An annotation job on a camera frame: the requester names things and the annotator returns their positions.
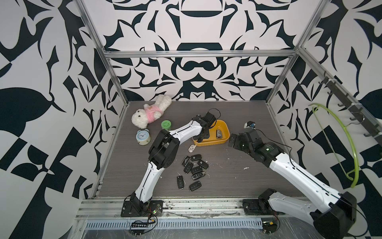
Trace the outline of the silver black BMW key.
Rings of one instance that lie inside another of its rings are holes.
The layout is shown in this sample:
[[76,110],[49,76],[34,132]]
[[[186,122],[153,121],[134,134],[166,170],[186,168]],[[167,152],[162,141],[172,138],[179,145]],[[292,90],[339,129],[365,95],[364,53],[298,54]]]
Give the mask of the silver black BMW key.
[[216,138],[217,139],[221,139],[223,136],[222,136],[222,131],[221,130],[219,130],[219,129],[217,129],[216,130]]

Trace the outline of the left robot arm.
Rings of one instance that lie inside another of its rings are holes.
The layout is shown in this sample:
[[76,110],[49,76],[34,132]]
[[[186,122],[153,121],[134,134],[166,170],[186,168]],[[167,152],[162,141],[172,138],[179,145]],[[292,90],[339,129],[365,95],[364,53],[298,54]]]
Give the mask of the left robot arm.
[[130,202],[136,208],[142,208],[153,196],[154,188],[162,174],[176,158],[179,146],[185,141],[207,138],[209,130],[216,123],[214,114],[197,115],[190,122],[178,129],[161,130],[149,149],[148,166],[139,187],[130,195]]

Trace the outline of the black car key top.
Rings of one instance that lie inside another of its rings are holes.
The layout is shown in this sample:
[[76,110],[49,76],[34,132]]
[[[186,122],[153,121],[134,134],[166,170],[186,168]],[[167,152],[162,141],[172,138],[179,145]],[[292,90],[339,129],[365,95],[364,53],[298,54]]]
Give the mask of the black car key top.
[[199,160],[202,160],[201,154],[195,154],[191,156],[191,161],[199,161]]

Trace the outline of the yellow plastic storage box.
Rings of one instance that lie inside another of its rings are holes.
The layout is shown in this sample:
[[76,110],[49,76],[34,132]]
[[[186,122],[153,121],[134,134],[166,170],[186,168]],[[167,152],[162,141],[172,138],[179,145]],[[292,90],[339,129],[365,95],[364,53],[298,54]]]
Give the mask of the yellow plastic storage box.
[[[216,138],[216,130],[219,129],[222,131],[222,138]],[[225,121],[218,119],[216,125],[210,129],[210,138],[204,139],[202,142],[196,142],[193,140],[196,146],[211,146],[217,144],[224,144],[230,138],[230,132]]]

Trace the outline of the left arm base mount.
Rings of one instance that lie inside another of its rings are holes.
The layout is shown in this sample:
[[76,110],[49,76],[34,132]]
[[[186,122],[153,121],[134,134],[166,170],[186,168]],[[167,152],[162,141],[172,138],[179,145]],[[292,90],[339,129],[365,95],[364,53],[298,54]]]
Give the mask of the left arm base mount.
[[133,202],[124,201],[120,216],[126,217],[145,217],[150,214],[155,216],[161,215],[163,212],[163,201],[161,200],[151,200],[144,204],[135,204]]

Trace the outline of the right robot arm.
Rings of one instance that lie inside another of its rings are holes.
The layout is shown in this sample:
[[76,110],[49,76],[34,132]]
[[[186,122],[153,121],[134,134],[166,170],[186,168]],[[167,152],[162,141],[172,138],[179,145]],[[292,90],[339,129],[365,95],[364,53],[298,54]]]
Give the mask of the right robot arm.
[[320,181],[300,167],[283,150],[282,144],[275,141],[264,143],[258,133],[255,123],[249,121],[239,133],[231,134],[228,145],[281,175],[307,199],[294,199],[269,188],[258,197],[254,206],[249,201],[244,202],[245,209],[288,214],[313,225],[325,239],[344,238],[356,222],[356,198]]

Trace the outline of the white silver car key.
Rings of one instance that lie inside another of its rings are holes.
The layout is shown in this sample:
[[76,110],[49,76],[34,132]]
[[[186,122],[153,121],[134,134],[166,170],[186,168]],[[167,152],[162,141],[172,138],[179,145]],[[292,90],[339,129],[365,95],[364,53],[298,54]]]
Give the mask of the white silver car key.
[[194,150],[195,150],[195,148],[196,148],[196,145],[191,145],[190,147],[189,147],[189,149],[188,149],[188,151],[190,152],[190,153],[192,153]]

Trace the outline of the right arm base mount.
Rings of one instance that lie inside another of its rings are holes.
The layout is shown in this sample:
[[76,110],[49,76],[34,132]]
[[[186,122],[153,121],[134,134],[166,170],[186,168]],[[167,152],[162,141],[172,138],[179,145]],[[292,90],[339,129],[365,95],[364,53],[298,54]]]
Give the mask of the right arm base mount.
[[258,198],[258,199],[243,199],[242,206],[245,215],[284,215],[282,212],[275,211],[271,208],[268,198]]

